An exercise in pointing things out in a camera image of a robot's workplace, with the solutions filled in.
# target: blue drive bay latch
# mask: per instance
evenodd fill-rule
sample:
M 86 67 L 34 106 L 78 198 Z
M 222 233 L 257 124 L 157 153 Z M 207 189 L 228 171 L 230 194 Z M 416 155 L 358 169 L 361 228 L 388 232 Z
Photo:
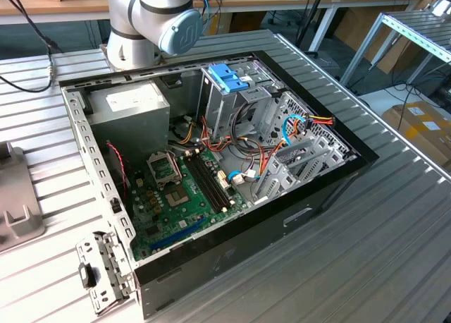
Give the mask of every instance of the blue drive bay latch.
M 215 80 L 223 87 L 226 92 L 239 92 L 249 88 L 249 84 L 242 82 L 237 76 L 237 72 L 233 71 L 226 64 L 216 64 L 209 66 L 209 70 Z

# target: table leg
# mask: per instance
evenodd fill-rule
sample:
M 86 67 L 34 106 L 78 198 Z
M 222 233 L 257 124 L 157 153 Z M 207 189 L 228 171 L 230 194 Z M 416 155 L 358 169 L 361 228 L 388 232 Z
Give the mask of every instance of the table leg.
M 326 13 L 324 14 L 323 20 L 319 25 L 318 30 L 316 31 L 315 37 L 310 44 L 309 51 L 318 51 L 321 42 L 323 41 L 324 35 L 327 33 L 327 29 L 329 28 L 330 23 L 332 23 L 333 17 L 337 12 L 336 7 L 327 8 Z
M 341 77 L 340 83 L 342 85 L 346 86 L 346 84 L 350 81 L 350 79 L 351 79 L 352 75 L 354 74 L 355 70 L 357 69 L 357 66 L 359 65 L 360 61 L 364 57 L 369 46 L 371 46 L 373 38 L 377 35 L 379 29 L 382 26 L 382 17 L 383 17 L 383 13 L 380 13 L 378 18 L 374 22 L 373 27 L 371 27 L 368 35 L 365 37 L 364 41 L 362 42 L 362 45 L 360 46 L 359 50 L 357 50 L 357 53 L 355 53 L 354 58 L 352 59 L 351 63 L 347 67 L 345 73 Z
M 405 11 L 413 11 L 416 5 L 418 4 L 417 1 L 410 2 L 410 4 L 407 5 Z M 395 39 L 397 32 L 392 30 L 388 37 L 385 39 L 384 43 L 382 44 L 381 48 L 378 50 L 376 55 L 373 57 L 373 60 L 371 61 L 371 64 L 375 64 L 379 58 L 385 54 L 385 51 L 387 48 L 392 44 L 393 40 Z
M 411 84 L 413 80 L 416 79 L 416 77 L 420 74 L 420 72 L 426 67 L 426 64 L 429 63 L 429 61 L 433 58 L 433 55 L 431 53 L 426 56 L 426 58 L 421 62 L 421 64 L 415 69 L 414 73 L 409 77 L 407 80 L 407 84 Z

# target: motherboard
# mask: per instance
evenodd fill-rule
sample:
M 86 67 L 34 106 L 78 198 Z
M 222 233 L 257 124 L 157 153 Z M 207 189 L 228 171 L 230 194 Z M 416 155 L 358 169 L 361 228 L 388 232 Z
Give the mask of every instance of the motherboard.
M 190 157 L 156 153 L 147 165 L 128 174 L 131 191 L 136 260 L 142 260 L 193 233 L 235 216 L 247 204 L 213 154 L 204 150 Z

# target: ram slot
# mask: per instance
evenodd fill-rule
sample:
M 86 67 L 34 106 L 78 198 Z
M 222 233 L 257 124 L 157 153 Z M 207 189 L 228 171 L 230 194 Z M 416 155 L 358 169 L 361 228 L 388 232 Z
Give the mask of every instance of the ram slot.
M 197 185 L 209 201 L 215 213 L 220 213 L 224 208 L 230 208 L 230 203 L 226 194 L 221 190 L 216 180 L 211 176 L 210 171 L 200 157 L 190 157 L 185 162 Z

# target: side panel hinge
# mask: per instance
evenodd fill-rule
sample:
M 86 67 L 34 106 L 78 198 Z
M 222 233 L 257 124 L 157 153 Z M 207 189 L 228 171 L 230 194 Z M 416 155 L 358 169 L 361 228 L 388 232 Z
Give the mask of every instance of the side panel hinge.
M 82 284 L 96 314 L 122 303 L 136 291 L 135 280 L 116 233 L 92 233 L 76 245 Z

